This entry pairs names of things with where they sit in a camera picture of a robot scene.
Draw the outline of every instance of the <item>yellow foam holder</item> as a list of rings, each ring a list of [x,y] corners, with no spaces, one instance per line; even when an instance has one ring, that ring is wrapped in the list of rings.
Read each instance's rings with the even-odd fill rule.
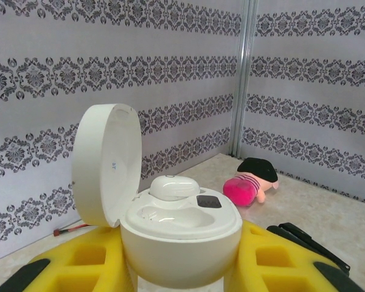
[[[120,228],[97,228],[35,257],[50,264],[25,292],[134,292]],[[293,242],[243,222],[239,254],[224,292],[337,292],[314,267],[337,266]]]

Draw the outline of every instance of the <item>open case lid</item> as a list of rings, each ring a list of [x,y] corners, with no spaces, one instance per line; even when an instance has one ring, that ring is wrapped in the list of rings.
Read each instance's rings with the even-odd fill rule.
[[[141,179],[139,118],[127,105],[94,105],[75,136],[72,181],[76,208],[90,225],[116,227]]]

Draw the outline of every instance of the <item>earbud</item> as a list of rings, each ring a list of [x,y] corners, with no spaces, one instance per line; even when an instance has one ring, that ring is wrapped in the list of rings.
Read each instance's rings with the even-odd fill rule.
[[[199,184],[183,176],[159,176],[150,186],[150,194],[163,201],[178,201],[200,194]]]

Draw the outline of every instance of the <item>stuffed toy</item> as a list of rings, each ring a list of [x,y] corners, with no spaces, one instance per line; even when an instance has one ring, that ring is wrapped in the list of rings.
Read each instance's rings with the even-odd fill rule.
[[[237,206],[248,206],[257,197],[265,201],[265,191],[279,187],[279,178],[267,160],[246,158],[238,167],[235,177],[225,182],[223,193]]]

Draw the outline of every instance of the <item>patterned wall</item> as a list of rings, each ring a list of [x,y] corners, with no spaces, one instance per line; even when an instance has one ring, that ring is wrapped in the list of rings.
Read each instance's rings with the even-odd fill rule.
[[[259,1],[242,155],[365,203],[365,0]]]
[[[97,103],[141,119],[141,189],[225,152],[239,0],[0,1],[0,257],[78,220],[71,154]]]

